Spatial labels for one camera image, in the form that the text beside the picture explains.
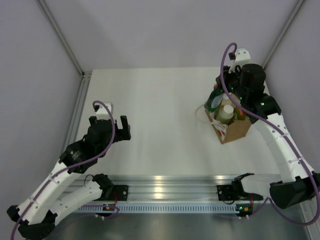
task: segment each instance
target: cardboard box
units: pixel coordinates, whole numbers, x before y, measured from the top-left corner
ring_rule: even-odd
[[[206,110],[205,110],[205,113],[208,116],[210,122],[212,122],[213,119],[210,113]],[[212,125],[221,144],[229,143],[234,140],[245,137],[250,126],[251,126],[250,120],[237,120],[231,123],[230,125],[228,125],[226,128],[223,128],[223,126],[219,126],[219,125],[217,126]]]

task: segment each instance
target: table surface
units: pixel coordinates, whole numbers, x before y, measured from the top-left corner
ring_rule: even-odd
[[[131,125],[131,140],[115,143],[87,174],[216,176],[279,174],[264,139],[251,126],[247,136],[221,145],[195,109],[213,90],[218,67],[94,70],[77,140],[90,126],[94,100],[113,103],[113,117]],[[199,117],[207,120],[203,109]]]

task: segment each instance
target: bottle label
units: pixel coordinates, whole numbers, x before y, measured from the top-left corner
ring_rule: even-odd
[[[211,108],[212,108],[212,109],[215,109],[216,107],[218,107],[218,106],[221,104],[223,98],[224,98],[224,94],[221,94],[221,95],[219,95],[219,96],[216,96],[216,97],[212,100]]]

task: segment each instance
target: green glass bottle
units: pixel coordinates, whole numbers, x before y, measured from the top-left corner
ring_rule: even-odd
[[[209,113],[213,113],[220,107],[223,97],[224,90],[222,89],[222,87],[219,87],[218,84],[215,84],[213,91],[211,92],[208,100],[204,104],[204,108]]]

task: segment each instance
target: white wall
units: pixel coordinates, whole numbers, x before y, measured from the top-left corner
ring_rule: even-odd
[[[267,84],[277,99],[293,139],[320,171],[320,1],[308,0],[267,68]]]
[[[84,70],[262,63],[296,0],[47,0]]]
[[[24,201],[61,154],[79,82],[36,1],[1,1],[0,239],[14,226],[7,208]]]

